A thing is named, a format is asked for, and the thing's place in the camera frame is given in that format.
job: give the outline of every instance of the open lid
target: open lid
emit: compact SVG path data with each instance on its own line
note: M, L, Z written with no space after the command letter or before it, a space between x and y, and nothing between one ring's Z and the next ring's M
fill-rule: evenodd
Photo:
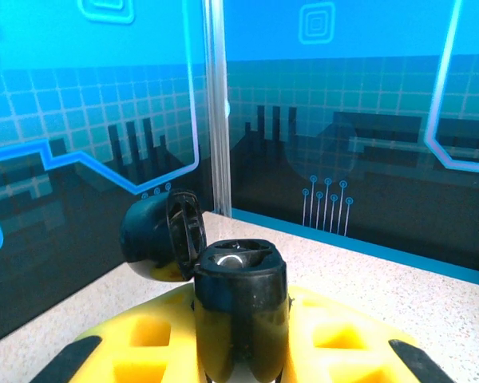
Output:
M164 282L188 281L206 248L196 195L171 190L135 202L121 223L121 249L140 275Z

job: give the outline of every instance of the concentric square icon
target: concentric square icon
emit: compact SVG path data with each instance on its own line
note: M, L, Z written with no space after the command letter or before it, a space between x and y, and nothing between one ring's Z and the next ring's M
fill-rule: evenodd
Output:
M333 2L316 2L300 8L300 43L328 44L334 39L334 31L335 4Z
M77 4L92 22L131 24L135 19L133 0L77 0Z

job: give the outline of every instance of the blue glowing line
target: blue glowing line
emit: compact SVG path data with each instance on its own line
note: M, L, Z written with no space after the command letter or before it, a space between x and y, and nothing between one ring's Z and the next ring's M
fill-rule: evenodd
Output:
M332 229L334 228L334 209L335 209L335 201L337 200L337 197L335 194L331 195L331 200L332 200L332 212L330 214L330 233L332 232Z
M319 205L321 204L321 201L318 199L318 211L316 212L316 229L318 228L318 223L319 223Z
M330 187L330 182L327 182L327 180L325 180L325 185L327 186L327 193L325 194L325 208L323 210L323 230L325 230L325 224L327 223L328 188Z
M51 148L49 146L49 139L41 140L32 140L27 143L14 144L0 148L0 162L11 160L13 158L18 158L22 156L28 156L31 154L39 154L41 157L42 164L46 171L54 170L56 168L61 168L63 166L71 164L83 164L86 167L94 170L97 174L105 177L107 180L115 183L117 186L125 189L127 192L130 192L133 195L139 195L143 192L146 192L150 188L173 180L183 174L195 170L199 166L199 142L198 142L198 132L196 124L196 111L195 111L195 98L193 95L193 77L192 77L192 59L190 51L190 30L188 25L188 10L187 2L183 0L183 19L184 19L184 48L186 53L187 69L188 69L188 91L190 97L190 110L192 114L192 135L193 135L193 153L194 161L193 164L185 166L183 168L177 169L173 172L164 174L160 177L157 177L153 180L147 181L140 185L135 185L130 180L127 180L123 176L115 173L114 170L108 168L106 165L102 164L98 160L92 158L85 152L72 152L64 154L61 156L53 156ZM3 231L0 226L0 249L3 246Z
M339 204L339 207L338 207L337 234L338 234L338 231L339 231L339 229L340 229L340 227L341 227L342 199L344 198L344 189L345 189L346 186L347 186L347 182L346 182L346 181L341 181L341 182L339 182L338 185L341 187L341 203Z
M306 213L306 207L307 207L307 196L309 195L309 190L308 189L303 189L302 190L303 194L303 219L302 219L302 226L305 226L305 213Z
M348 221L350 220L350 204L347 204L346 208L346 222L344 223L344 236L346 237L346 233L348 232Z
M437 81L433 90L433 98L430 106L430 114L424 131L424 143L428 149L438 158L445 168L451 170L461 170L466 172L479 173L479 163L473 161L454 160L450 154L438 143L437 131L438 121L440 119L441 103L445 90L445 80L449 70L449 63L453 51L454 38L458 19L461 13L462 0L456 0L453 7L453 15L450 20L447 38L445 39L445 47L438 67Z
M311 213L310 213L310 216L309 216L309 227L312 224L312 207L314 205L314 185L316 183L316 181L314 180L315 178L313 178L313 177L314 176L311 176L312 189L311 189Z

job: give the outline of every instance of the black bottle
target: black bottle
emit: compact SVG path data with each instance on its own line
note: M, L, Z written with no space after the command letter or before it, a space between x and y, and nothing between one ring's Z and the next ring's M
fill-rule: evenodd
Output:
M286 263L262 239L207 247L196 196L173 190L126 212L121 249L140 275L159 281L194 278L197 353L209 378L274 381L287 354Z

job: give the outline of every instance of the white countertop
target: white countertop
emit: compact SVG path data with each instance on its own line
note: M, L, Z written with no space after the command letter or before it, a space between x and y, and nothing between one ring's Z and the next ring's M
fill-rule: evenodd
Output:
M260 238L287 262L288 282L398 327L458 383L479 382L479 286L250 223L204 214L208 243ZM29 382L76 336L179 286L125 264L0 341L0 383Z

